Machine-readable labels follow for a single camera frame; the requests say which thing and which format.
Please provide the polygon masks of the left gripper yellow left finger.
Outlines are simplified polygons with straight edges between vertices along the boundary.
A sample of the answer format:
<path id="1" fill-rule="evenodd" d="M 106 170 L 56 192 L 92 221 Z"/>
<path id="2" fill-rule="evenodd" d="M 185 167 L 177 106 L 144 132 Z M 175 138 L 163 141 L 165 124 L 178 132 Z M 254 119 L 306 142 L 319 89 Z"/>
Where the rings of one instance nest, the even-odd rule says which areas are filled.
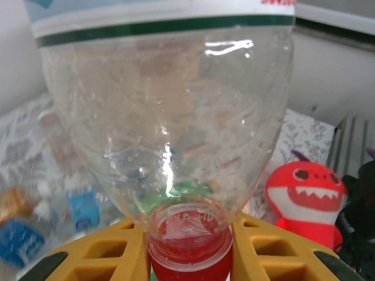
<path id="1" fill-rule="evenodd" d="M 60 246 L 67 257 L 47 280 L 149 280 L 145 234 L 129 219 Z"/>

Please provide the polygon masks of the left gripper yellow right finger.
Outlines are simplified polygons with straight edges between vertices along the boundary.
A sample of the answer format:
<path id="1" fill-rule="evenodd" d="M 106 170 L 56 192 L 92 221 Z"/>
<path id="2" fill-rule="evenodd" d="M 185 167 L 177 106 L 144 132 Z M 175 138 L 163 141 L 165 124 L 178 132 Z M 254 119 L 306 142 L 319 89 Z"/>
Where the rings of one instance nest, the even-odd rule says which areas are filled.
<path id="1" fill-rule="evenodd" d="M 329 248 L 249 215 L 239 215 L 233 227 L 230 280 L 335 280 L 315 255 L 335 257 Z"/>

